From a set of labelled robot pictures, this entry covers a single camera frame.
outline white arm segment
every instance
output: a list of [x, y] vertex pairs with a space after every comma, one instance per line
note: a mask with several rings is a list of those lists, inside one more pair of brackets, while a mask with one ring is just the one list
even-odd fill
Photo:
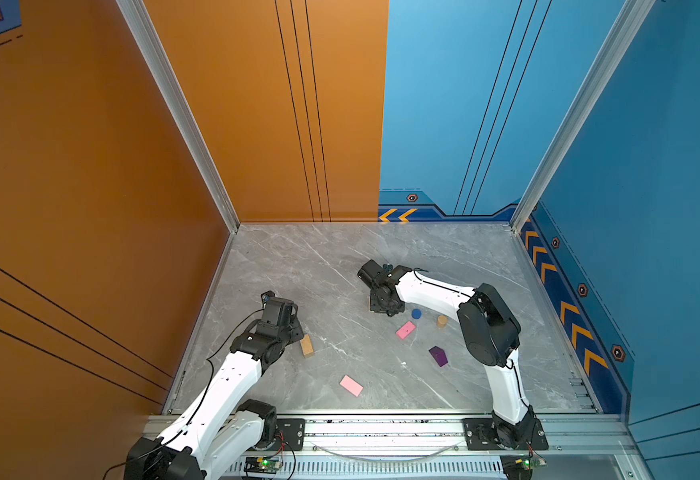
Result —
[[516, 425], [526, 416], [526, 405], [529, 404], [524, 383], [520, 380], [518, 350], [513, 350], [508, 355], [508, 366], [484, 365], [484, 368], [489, 377], [491, 397], [494, 399], [494, 413], [509, 424]]
[[[421, 272], [404, 274], [395, 289], [403, 302], [426, 306], [454, 320], [459, 320], [457, 310], [460, 304], [475, 294], [473, 288], [433, 280]], [[509, 355], [507, 367], [484, 365], [484, 368], [494, 399], [494, 411], [511, 425], [517, 424], [526, 415], [529, 403], [520, 380], [518, 350]]]
[[[188, 418], [198, 408], [198, 412], [192, 418], [192, 423], [187, 427], [187, 432], [166, 445], [175, 450], [191, 447], [191, 455], [198, 458], [198, 465], [203, 465], [212, 440], [220, 431], [222, 424], [261, 376], [262, 364], [259, 360], [254, 360], [251, 355], [244, 352], [228, 353], [222, 367], [211, 380], [209, 391], [206, 393], [206, 398], [200, 408], [198, 405], [201, 403], [203, 392], [159, 436], [163, 437], [164, 441], [173, 438], [184, 429]], [[258, 440], [259, 437], [254, 442], [247, 444], [246, 448], [251, 447]]]
[[201, 470], [206, 471], [206, 480], [218, 480], [230, 464], [255, 445], [264, 425], [265, 421], [253, 412], [237, 412], [211, 442], [209, 455], [200, 464]]
[[459, 304], [470, 300], [475, 294], [473, 288], [433, 280], [422, 275], [422, 272], [404, 274], [395, 289], [403, 302], [426, 306], [454, 320], [458, 320]]

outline blue wall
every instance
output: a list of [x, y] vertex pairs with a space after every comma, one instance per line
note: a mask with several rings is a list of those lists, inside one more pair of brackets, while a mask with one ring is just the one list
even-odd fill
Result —
[[700, 2], [653, 6], [542, 205], [634, 357], [652, 472], [700, 478]]
[[517, 201], [622, 4], [391, 0], [380, 189], [423, 191], [448, 215]]

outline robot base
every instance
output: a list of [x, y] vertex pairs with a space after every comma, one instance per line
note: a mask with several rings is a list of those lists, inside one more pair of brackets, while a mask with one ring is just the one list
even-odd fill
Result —
[[534, 450], [547, 450], [547, 437], [545, 437], [542, 429], [542, 422], [529, 411], [527, 418], [524, 418], [517, 427], [522, 427], [528, 420], [528, 431], [518, 435], [518, 438], [513, 441], [513, 437], [507, 433], [502, 433], [503, 430], [511, 428], [500, 418], [463, 418], [462, 427], [464, 427], [464, 439], [468, 443], [468, 450], [509, 450], [509, 449], [526, 449], [526, 441], [529, 441]]

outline purple block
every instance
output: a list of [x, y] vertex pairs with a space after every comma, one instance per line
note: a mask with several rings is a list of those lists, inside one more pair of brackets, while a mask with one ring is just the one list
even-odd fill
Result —
[[444, 352], [440, 346], [434, 346], [428, 351], [433, 356], [438, 366], [444, 366], [448, 363], [448, 360], [446, 360], [446, 352]]

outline wooden block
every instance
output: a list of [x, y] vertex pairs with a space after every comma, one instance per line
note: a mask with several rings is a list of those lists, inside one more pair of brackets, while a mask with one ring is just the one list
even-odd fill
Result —
[[316, 351], [312, 349], [312, 342], [310, 341], [310, 335], [305, 334], [305, 338], [299, 341], [299, 345], [302, 347], [302, 354], [305, 358], [313, 356]]

